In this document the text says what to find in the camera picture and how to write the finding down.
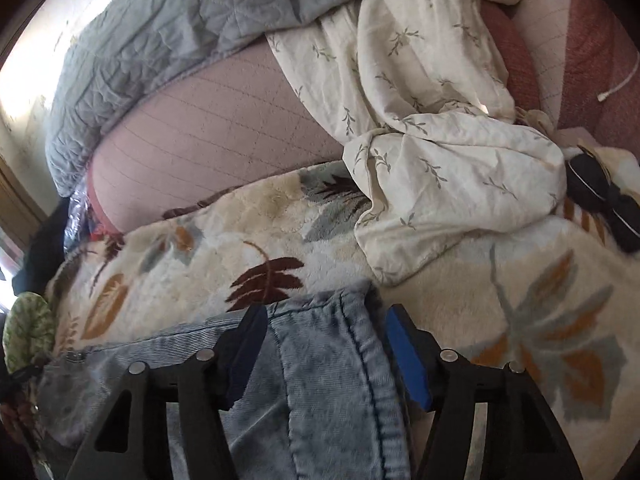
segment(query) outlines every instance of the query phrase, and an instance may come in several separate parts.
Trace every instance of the pillow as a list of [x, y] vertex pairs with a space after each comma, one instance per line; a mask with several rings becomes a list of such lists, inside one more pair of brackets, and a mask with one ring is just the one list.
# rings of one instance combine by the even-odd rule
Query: pillow
[[640, 156], [639, 54], [609, 6], [522, 0], [512, 19], [532, 54], [542, 110], [554, 125], [584, 127], [600, 144]]
[[130, 112], [95, 151], [88, 194], [107, 232], [128, 232], [230, 187], [341, 156], [262, 38]]

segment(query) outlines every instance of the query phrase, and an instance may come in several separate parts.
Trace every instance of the blue padding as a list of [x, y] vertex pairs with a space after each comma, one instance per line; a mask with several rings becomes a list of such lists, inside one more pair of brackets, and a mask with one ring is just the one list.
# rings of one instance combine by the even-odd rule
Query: blue padding
[[427, 371], [422, 366], [408, 333], [392, 308], [386, 313], [386, 337], [394, 351], [409, 396], [420, 404], [425, 412], [428, 412], [431, 407], [431, 394]]

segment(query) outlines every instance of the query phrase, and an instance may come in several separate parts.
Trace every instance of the light blue denim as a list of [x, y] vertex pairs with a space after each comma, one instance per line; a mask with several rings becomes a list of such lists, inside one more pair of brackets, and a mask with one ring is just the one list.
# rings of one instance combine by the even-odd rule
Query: light blue denim
[[[367, 282], [268, 306], [267, 335], [244, 397], [221, 412], [241, 479], [410, 477], [396, 382], [370, 317], [379, 308]], [[41, 381], [40, 420], [56, 446], [77, 449], [131, 362], [183, 362], [215, 345], [242, 314], [57, 359]], [[174, 477], [187, 479], [177, 405], [167, 419]]]

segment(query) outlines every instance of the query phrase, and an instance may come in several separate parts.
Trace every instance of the black metal bracket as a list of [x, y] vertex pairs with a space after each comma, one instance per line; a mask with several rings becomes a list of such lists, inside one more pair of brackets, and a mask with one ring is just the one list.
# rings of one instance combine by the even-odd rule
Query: black metal bracket
[[173, 480], [166, 404], [179, 402], [191, 480], [237, 480], [218, 410], [242, 397], [267, 329], [264, 306], [180, 365], [134, 362], [109, 396], [66, 480]]
[[481, 480], [582, 480], [569, 443], [538, 386], [517, 364], [472, 364], [418, 330], [402, 305], [386, 334], [408, 393], [435, 412], [419, 480], [463, 480], [476, 403], [488, 404]]

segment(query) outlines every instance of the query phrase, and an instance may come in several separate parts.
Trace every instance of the leaf pattern fleece blanket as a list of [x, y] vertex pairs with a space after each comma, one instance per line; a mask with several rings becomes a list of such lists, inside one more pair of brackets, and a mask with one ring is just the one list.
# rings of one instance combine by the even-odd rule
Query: leaf pattern fleece blanket
[[[640, 190], [633, 156], [598, 155], [617, 184]], [[610, 480], [640, 437], [640, 262], [615, 250], [598, 219], [559, 201], [555, 215], [466, 237], [388, 287], [354, 238], [370, 202], [343, 162], [267, 178], [71, 255], [49, 287], [55, 352], [132, 342], [222, 314], [221, 305], [239, 310], [369, 278], [386, 306], [404, 304], [443, 348], [485, 365], [523, 362], [585, 479]], [[419, 457], [431, 420], [411, 415]], [[473, 455], [476, 476], [480, 463]]]

